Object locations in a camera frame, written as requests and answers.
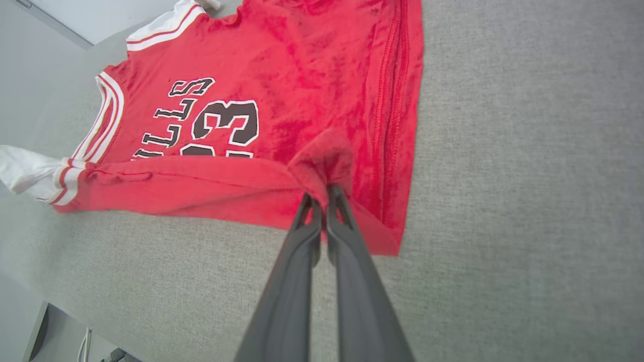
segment gray fabric surface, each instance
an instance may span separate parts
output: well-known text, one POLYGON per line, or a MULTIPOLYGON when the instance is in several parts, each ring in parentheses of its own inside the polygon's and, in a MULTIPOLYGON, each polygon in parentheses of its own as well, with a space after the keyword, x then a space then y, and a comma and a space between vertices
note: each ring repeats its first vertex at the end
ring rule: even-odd
MULTIPOLYGON (((227 12, 234 10, 227 3, 227 12)), ((419 361, 644 356, 644 3, 432 0, 407 229, 376 264, 419 361)), ((91 49, 33 148, 70 155, 99 106, 91 49)), ((2 264, 144 361, 228 361, 283 231, 0 199, 2 264)), ((335 361, 334 270, 312 360, 335 361)))

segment jersey armhole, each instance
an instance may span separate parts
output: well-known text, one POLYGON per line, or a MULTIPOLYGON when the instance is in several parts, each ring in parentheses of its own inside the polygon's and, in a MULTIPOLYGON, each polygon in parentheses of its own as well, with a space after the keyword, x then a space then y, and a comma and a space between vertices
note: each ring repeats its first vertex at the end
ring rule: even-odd
POLYGON ((71 157, 74 160, 97 163, 105 154, 121 121, 124 96, 120 86, 106 72, 96 76, 102 102, 90 132, 71 157))
POLYGON ((137 52, 154 44, 176 39, 205 10, 194 0, 180 0, 175 9, 132 33, 127 39, 128 52, 137 52))

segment printed number 23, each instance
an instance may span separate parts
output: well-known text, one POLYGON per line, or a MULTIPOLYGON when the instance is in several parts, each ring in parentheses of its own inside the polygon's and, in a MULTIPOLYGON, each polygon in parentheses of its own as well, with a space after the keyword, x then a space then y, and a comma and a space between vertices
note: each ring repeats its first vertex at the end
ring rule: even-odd
MULTIPOLYGON (((224 102, 217 100, 204 107, 193 122, 193 140, 198 141, 210 134, 213 128, 230 129, 235 119, 243 119, 243 124, 232 129, 229 144, 248 146, 260 134, 257 104, 254 100, 224 102)), ((215 156, 211 146, 197 143, 188 144, 181 148, 181 155, 211 155, 215 156)), ((226 151, 228 157, 252 157, 252 153, 243 151, 226 151)))

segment white sleeve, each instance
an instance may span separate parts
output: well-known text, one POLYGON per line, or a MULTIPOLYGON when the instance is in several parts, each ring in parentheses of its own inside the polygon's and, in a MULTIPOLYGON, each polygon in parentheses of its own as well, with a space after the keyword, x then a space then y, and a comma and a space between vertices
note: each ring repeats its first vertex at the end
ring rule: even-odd
POLYGON ((13 193, 26 192, 40 201, 49 202, 60 192, 54 180, 55 174, 65 167, 65 159, 0 145, 0 180, 13 193))

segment red basketball jersey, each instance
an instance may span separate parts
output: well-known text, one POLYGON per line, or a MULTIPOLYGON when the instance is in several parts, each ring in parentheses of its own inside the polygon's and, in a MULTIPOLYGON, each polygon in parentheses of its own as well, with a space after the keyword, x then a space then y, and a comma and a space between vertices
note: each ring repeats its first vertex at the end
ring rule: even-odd
POLYGON ((55 174, 60 212, 123 209, 288 228, 340 184, 397 254, 422 71, 420 0, 179 1, 97 77, 102 106, 55 174))

